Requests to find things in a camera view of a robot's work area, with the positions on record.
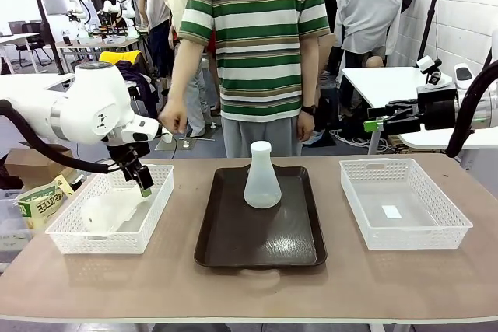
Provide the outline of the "black tripod stand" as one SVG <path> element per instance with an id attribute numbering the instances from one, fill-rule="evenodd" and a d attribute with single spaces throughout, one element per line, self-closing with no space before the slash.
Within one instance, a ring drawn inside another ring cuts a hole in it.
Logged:
<path id="1" fill-rule="evenodd" d="M 430 7 L 429 7 L 429 9 L 427 11 L 427 15 L 426 15 L 426 23 L 425 23 L 424 30 L 423 30 L 422 40 L 421 40 L 421 43 L 419 46 L 419 53 L 417 56 L 417 60 L 420 60 L 424 57 L 426 44 L 427 44 L 428 37 L 430 34 L 431 24 L 433 21 L 434 14 L 436 12 L 436 5 L 437 5 L 437 0 L 431 0 Z"/>

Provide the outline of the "mannequin in white shirt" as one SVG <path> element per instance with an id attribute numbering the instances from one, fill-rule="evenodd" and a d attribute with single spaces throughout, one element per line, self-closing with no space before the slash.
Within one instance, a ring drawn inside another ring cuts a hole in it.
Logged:
<path id="1" fill-rule="evenodd" d="M 339 0 L 335 31 L 347 68 L 361 68 L 375 52 L 392 54 L 398 40 L 402 0 Z"/>

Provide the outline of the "black chair with clothes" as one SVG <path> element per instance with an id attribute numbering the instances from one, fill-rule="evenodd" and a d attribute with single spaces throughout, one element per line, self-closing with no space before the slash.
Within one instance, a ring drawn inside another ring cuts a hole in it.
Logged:
<path id="1" fill-rule="evenodd" d="M 117 66 L 138 114 L 151 118 L 157 117 L 156 107 L 159 103 L 159 95 L 152 73 L 141 51 L 104 51 L 100 54 L 99 61 Z"/>

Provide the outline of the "white plastic erlenmeyer flask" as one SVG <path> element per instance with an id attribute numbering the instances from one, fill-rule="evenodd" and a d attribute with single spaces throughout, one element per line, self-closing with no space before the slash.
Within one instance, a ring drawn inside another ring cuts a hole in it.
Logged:
<path id="1" fill-rule="evenodd" d="M 251 144 L 251 164 L 244 189 L 244 200 L 253 208 L 272 208 L 282 198 L 270 157 L 271 151 L 272 145 L 269 142 L 257 141 Z"/>
<path id="2" fill-rule="evenodd" d="M 137 232 L 149 212 L 154 195 L 143 197 L 139 187 L 92 197 L 83 204 L 80 215 L 87 232 L 109 234 Z"/>

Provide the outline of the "mannequin in tank top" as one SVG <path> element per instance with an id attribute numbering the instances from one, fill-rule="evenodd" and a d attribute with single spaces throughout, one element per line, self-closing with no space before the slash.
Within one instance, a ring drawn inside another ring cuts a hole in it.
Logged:
<path id="1" fill-rule="evenodd" d="M 174 52 L 169 45 L 170 9 L 165 0 L 139 0 L 139 14 L 149 31 L 149 50 L 158 71 L 162 94 L 169 89 Z"/>

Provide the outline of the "person's left hand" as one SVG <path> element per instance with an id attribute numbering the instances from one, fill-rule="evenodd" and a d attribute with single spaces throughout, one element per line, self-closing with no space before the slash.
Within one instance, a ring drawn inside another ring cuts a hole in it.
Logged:
<path id="1" fill-rule="evenodd" d="M 297 119 L 297 137 L 299 142 L 307 141 L 314 131 L 314 117 L 312 114 L 300 112 Z"/>

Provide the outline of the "brown cardboard box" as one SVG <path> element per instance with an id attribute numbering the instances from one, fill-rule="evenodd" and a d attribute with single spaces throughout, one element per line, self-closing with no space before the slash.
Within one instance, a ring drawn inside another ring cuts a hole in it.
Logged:
<path id="1" fill-rule="evenodd" d="M 11 149 L 5 161 L 9 175 L 17 176 L 26 189 L 48 184 L 62 175 L 71 178 L 77 170 L 60 165 L 35 149 Z"/>

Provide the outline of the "clear plastic storage bin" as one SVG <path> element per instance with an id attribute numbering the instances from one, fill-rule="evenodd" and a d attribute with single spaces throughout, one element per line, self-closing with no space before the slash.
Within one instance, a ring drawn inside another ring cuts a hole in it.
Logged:
<path id="1" fill-rule="evenodd" d="M 16 197 L 20 190 L 0 189 L 0 274 L 33 238 Z"/>

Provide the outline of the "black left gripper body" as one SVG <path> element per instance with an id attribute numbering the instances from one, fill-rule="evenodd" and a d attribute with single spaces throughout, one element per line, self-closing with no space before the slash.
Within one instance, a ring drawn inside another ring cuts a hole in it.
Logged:
<path id="1" fill-rule="evenodd" d="M 135 142 L 119 146 L 107 146 L 107 150 L 111 159 L 114 161 L 114 165 L 108 169 L 110 173 L 117 171 L 122 172 L 122 166 L 127 163 L 135 163 L 136 168 L 144 166 L 141 164 L 140 159 L 150 153 L 148 142 Z"/>

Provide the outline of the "person's right hand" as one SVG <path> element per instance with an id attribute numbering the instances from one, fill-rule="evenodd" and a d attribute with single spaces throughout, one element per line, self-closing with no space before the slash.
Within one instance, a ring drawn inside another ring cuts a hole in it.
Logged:
<path id="1" fill-rule="evenodd" d="M 169 132 L 183 134 L 187 127 L 187 113 L 183 100 L 168 99 L 158 120 Z"/>

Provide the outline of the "green striped t-shirt torso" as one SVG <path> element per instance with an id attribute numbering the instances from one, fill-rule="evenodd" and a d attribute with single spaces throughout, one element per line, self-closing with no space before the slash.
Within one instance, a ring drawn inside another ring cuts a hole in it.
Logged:
<path id="1" fill-rule="evenodd" d="M 178 36 L 216 42 L 222 117 L 265 123 L 300 113 L 300 40 L 329 31 L 324 0 L 188 0 Z"/>

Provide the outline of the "grey person's trousers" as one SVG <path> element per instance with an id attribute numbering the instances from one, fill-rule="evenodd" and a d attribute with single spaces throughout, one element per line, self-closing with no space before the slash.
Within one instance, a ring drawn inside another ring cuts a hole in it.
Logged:
<path id="1" fill-rule="evenodd" d="M 297 136 L 297 117 L 266 123 L 234 121 L 222 118 L 226 157 L 250 158 L 251 145 L 264 141 L 272 145 L 273 157 L 301 156 L 302 145 Z"/>

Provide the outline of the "dark brown serving tray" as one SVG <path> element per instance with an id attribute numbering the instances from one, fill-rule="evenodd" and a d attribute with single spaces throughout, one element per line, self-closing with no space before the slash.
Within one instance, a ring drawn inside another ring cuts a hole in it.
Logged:
<path id="1" fill-rule="evenodd" d="M 243 166 L 215 171 L 195 262 L 237 270 L 323 264 L 328 254 L 307 169 L 277 166 L 282 199 L 266 209 L 253 208 L 244 200 L 248 170 Z"/>

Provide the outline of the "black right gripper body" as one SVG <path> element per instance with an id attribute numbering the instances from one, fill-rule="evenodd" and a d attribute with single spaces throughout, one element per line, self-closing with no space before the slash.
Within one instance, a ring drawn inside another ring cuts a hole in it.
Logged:
<path id="1" fill-rule="evenodd" d="M 454 128 L 456 121 L 455 88 L 418 88 L 419 119 L 426 131 Z"/>

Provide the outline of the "white height-adjustable desk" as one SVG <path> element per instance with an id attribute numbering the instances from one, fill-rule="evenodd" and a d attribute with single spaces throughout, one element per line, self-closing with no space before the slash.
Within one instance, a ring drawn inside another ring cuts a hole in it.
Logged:
<path id="1" fill-rule="evenodd" d="M 50 89 L 63 83 L 71 82 L 73 73 L 58 75 L 55 73 L 0 75 L 0 92 L 10 90 Z"/>

